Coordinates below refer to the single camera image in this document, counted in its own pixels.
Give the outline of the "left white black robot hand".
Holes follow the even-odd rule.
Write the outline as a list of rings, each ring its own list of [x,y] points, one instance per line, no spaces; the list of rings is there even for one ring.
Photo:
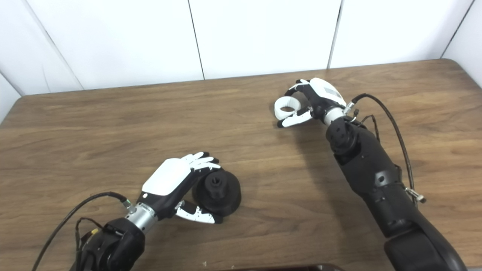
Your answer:
[[[183,199],[194,184],[221,169],[219,160],[208,152],[166,159],[143,184],[136,205],[126,219],[143,234],[158,221],[174,215],[199,223],[221,224],[221,216]]]

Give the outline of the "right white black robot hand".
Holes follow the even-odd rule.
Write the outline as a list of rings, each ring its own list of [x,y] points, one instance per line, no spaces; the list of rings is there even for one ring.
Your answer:
[[[301,107],[301,103],[294,98],[296,92],[305,96],[308,101],[306,107]],[[291,127],[311,119],[320,120],[329,126],[334,120],[346,115],[346,107],[339,91],[327,81],[320,78],[299,79],[275,102],[277,127]]]

